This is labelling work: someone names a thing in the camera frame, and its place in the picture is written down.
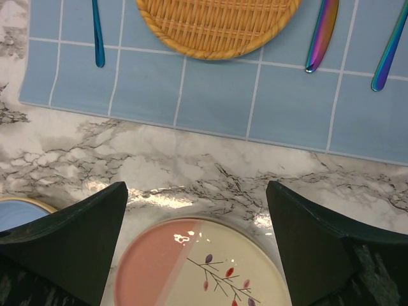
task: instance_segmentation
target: woven basket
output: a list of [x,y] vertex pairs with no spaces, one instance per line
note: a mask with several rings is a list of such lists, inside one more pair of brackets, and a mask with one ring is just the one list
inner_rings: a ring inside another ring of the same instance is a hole
[[153,33],[199,59],[249,53],[281,31],[302,0],[136,0]]

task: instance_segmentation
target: blue utensil handle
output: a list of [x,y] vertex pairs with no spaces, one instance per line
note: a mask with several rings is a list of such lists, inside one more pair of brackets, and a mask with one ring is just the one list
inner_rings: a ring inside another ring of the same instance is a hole
[[103,50],[102,28],[99,18],[98,0],[92,0],[92,12],[94,14],[95,35],[95,61],[99,68],[105,65],[105,51]]
[[390,73],[391,65],[393,63],[395,51],[397,51],[398,42],[401,38],[402,30],[404,29],[405,21],[408,16],[408,0],[405,1],[404,7],[401,11],[398,22],[395,25],[394,31],[390,37],[387,47],[381,57],[374,78],[371,82],[371,89],[373,91],[380,91],[384,88],[387,82],[388,73]]

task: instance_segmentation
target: purple leaf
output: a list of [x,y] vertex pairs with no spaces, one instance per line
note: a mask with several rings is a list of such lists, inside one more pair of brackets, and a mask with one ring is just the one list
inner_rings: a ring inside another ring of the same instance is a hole
[[212,261],[212,255],[208,254],[207,257],[205,258],[205,263],[210,263]]
[[252,298],[248,298],[248,306],[256,306],[255,301]]

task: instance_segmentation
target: blue placemat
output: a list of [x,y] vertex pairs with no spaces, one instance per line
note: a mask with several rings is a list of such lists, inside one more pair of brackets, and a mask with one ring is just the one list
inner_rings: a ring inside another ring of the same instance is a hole
[[164,46],[134,0],[99,0],[106,65],[94,63],[91,0],[31,3],[23,103],[408,164],[408,29],[381,92],[370,82],[404,0],[341,1],[321,69],[303,71],[321,0],[264,48],[199,61]]

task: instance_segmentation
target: blue plate with tan rim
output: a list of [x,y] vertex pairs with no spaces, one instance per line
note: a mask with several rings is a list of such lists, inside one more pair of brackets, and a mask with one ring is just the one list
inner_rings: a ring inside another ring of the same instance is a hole
[[0,231],[16,228],[55,211],[54,207],[29,198],[0,199]]

